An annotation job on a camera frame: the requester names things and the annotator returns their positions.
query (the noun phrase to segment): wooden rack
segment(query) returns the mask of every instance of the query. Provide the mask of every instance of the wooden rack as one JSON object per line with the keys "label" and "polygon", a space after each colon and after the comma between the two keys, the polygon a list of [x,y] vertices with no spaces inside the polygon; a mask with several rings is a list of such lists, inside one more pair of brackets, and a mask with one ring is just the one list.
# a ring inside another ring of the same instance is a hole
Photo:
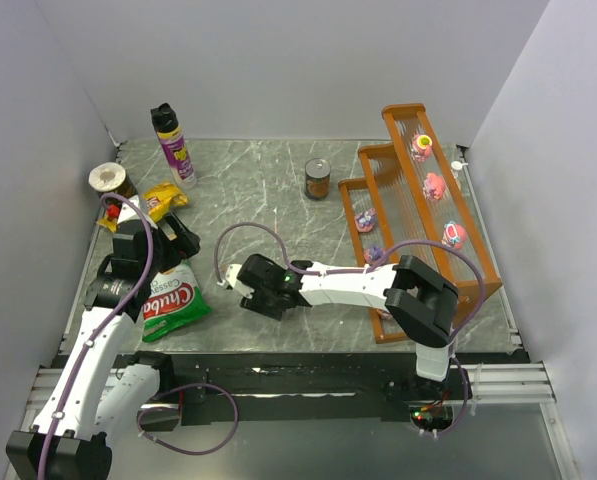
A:
{"label": "wooden rack", "polygon": [[[343,180],[338,184],[358,265],[365,264],[363,251],[370,245],[363,245],[364,235],[356,230],[354,215],[361,211],[354,211],[352,196],[368,193],[371,205],[376,209],[374,230],[380,232],[385,249],[408,239],[425,238],[439,242],[444,225],[451,220],[465,227],[469,238],[461,253],[480,268],[489,298],[502,286],[502,281],[452,175],[425,107],[422,104],[390,105],[382,111],[382,116],[392,142],[358,150],[364,178]],[[428,135],[432,140],[433,154],[422,163],[411,158],[411,145],[417,134]],[[445,196],[438,202],[429,202],[423,194],[423,181],[428,173],[441,175],[447,183]],[[397,263],[404,251],[392,254],[390,261]],[[408,252],[436,268],[458,287],[460,298],[454,326],[459,325],[478,300],[478,284],[471,270],[460,259],[439,248],[416,246]],[[375,309],[370,309],[370,318],[377,343],[407,339],[403,332],[387,332]]]}

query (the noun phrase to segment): green chips bag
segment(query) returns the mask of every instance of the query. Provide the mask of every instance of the green chips bag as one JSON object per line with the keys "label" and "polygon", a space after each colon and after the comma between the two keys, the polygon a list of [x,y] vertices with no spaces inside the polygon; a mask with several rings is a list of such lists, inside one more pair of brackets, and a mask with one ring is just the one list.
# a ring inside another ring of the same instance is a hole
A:
{"label": "green chips bag", "polygon": [[151,297],[142,307],[145,318],[143,342],[153,342],[211,312],[186,262],[151,282]]}

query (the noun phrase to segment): black cap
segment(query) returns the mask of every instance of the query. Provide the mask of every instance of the black cap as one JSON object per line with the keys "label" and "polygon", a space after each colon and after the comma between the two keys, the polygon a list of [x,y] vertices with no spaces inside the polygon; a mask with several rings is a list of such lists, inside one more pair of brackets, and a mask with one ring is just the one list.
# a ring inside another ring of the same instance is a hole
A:
{"label": "black cap", "polygon": [[161,133],[173,132],[178,128],[176,112],[173,111],[168,103],[163,103],[158,108],[151,109],[151,123],[154,126],[154,130]]}

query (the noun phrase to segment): yellow snack packet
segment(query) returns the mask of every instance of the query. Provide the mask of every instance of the yellow snack packet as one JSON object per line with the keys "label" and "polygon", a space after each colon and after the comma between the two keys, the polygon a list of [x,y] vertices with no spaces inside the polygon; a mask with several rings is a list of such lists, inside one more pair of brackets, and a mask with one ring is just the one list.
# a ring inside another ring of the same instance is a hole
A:
{"label": "yellow snack packet", "polygon": [[[143,194],[143,198],[147,201],[149,216],[156,223],[162,220],[162,217],[164,217],[172,207],[181,207],[189,203],[187,195],[171,182],[162,182],[155,187],[150,188]],[[96,223],[115,232],[118,217],[113,217],[110,213],[110,211],[105,212],[102,218]]]}

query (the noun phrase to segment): pink toy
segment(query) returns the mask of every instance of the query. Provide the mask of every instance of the pink toy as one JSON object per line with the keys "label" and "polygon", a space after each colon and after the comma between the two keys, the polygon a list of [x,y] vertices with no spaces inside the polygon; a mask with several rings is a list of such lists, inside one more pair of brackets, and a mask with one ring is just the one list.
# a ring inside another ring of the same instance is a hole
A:
{"label": "pink toy", "polygon": [[431,156],[431,138],[429,135],[416,135],[411,141],[414,160],[424,162]]}
{"label": "pink toy", "polygon": [[445,225],[442,234],[442,243],[448,247],[460,250],[467,240],[467,230],[456,222],[449,222]]}
{"label": "pink toy", "polygon": [[440,200],[445,194],[447,184],[445,180],[435,173],[428,173],[427,178],[423,182],[422,192],[425,194],[425,198],[432,202]]}
{"label": "pink toy", "polygon": [[365,257],[365,262],[367,262],[369,265],[372,265],[375,261],[379,260],[384,253],[385,251],[378,245],[372,245],[363,252],[363,256]]}
{"label": "pink toy", "polygon": [[383,320],[393,320],[394,316],[387,310],[378,310],[378,315]]}
{"label": "pink toy", "polygon": [[359,213],[354,217],[354,222],[360,233],[371,232],[376,224],[376,209],[372,207],[366,212]]}

